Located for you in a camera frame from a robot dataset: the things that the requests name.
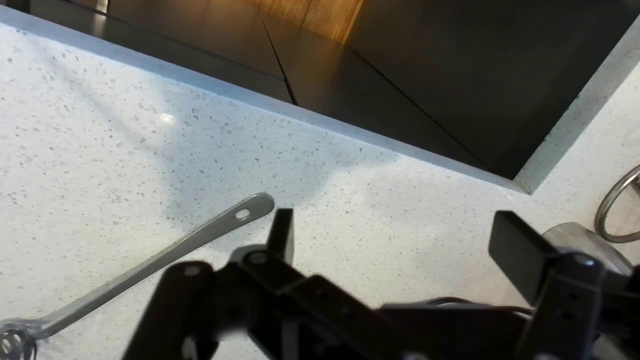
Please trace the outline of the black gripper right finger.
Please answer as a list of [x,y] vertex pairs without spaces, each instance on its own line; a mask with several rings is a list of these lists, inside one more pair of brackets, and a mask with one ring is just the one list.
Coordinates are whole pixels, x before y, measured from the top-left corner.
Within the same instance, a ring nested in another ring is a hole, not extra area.
[[563,258],[584,267],[601,267],[586,252],[553,246],[511,209],[494,214],[488,253],[528,303],[539,298],[549,267]]

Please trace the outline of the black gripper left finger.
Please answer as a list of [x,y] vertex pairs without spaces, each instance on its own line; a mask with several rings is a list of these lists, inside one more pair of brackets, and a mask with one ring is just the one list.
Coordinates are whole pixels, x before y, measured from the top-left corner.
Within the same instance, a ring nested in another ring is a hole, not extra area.
[[293,209],[277,207],[264,243],[242,246],[231,252],[231,264],[264,265],[293,260]]

